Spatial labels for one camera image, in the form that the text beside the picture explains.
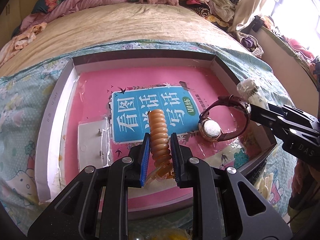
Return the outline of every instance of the beige bed sheet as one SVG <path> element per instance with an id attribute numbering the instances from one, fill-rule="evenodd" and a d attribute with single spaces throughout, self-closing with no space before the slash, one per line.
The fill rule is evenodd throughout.
<path id="1" fill-rule="evenodd" d="M 189 9 L 121 3 L 86 9 L 52 21 L 35 41 L 0 68 L 0 77 L 90 45 L 139 39 L 194 41 L 248 53 L 225 32 Z"/>

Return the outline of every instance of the teal blanket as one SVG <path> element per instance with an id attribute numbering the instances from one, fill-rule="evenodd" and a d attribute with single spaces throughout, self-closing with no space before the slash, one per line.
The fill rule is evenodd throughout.
<path id="1" fill-rule="evenodd" d="M 275 104 L 292 102 L 273 75 L 269 65 L 249 54 L 195 42 L 138 40 L 108 43 L 60 55 L 36 64 L 19 73 L 0 79 L 0 201 L 26 234 L 42 207 L 38 205 L 34 165 L 36 142 L 45 107 L 61 71 L 72 58 L 91 53 L 126 49 L 174 49 L 215 54 L 233 71 L 240 81 L 248 77 L 259 80 L 266 98 Z M 283 216 L 291 195 L 291 181 L 296 158 L 278 149 L 270 155 L 267 172 L 274 172 L 270 203 Z M 191 221 L 192 211 L 174 213 L 144 221 L 156 228 L 182 226 Z M 131 223 L 130 228 L 143 231 L 142 224 Z"/>

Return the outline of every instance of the brown leather strap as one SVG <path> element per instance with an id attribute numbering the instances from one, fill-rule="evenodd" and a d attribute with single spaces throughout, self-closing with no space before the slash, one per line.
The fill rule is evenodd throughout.
<path id="1" fill-rule="evenodd" d="M 220 141 L 228 141 L 228 140 L 234 139 L 239 135 L 241 135 L 247 129 L 250 122 L 250 113 L 251 113 L 250 104 L 245 100 L 243 100 L 242 98 L 236 97 L 234 95 L 218 97 L 217 101 L 215 101 L 212 105 L 210 105 L 206 110 L 204 110 L 200 114 L 199 123 L 201 123 L 203 120 L 205 120 L 209 116 L 209 110 L 215 106 L 235 107 L 238 110 L 240 110 L 246 117 L 246 123 L 242 130 L 237 130 L 230 133 L 222 133 L 217 139 L 217 141 L 220 142 Z"/>

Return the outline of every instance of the orange spiral coil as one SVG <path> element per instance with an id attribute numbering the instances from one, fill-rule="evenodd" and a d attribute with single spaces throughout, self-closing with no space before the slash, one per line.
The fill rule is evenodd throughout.
<path id="1" fill-rule="evenodd" d="M 148 113 L 150 126 L 150 141 L 152 159 L 155 161 L 156 169 L 148 176 L 148 178 L 159 176 L 162 178 L 172 170 L 168 129 L 165 123 L 164 112 L 161 109 L 155 109 Z"/>

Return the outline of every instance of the curtain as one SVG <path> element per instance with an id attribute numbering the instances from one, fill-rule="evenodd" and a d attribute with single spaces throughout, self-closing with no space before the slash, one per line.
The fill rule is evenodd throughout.
<path id="1" fill-rule="evenodd" d="M 229 32 L 239 31 L 247 27 L 256 15 L 260 15 L 268 0 L 240 0 Z"/>

